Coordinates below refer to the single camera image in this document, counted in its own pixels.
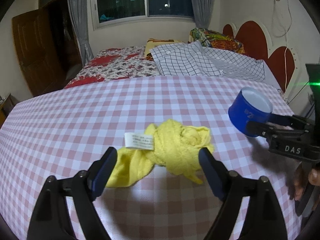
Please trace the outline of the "right hand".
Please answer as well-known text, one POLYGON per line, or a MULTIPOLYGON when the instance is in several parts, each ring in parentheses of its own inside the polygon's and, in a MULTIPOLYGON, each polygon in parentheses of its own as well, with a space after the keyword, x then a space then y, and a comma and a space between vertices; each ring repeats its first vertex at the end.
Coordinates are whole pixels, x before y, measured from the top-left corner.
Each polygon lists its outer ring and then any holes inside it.
POLYGON ((302 194, 304 193, 304 189, 309 182, 311 185, 319 186, 320 185, 320 174, 319 170, 312 168, 308 173, 304 170, 302 164, 300 164, 293 178, 293 189, 290 193, 290 198, 300 201, 302 194))

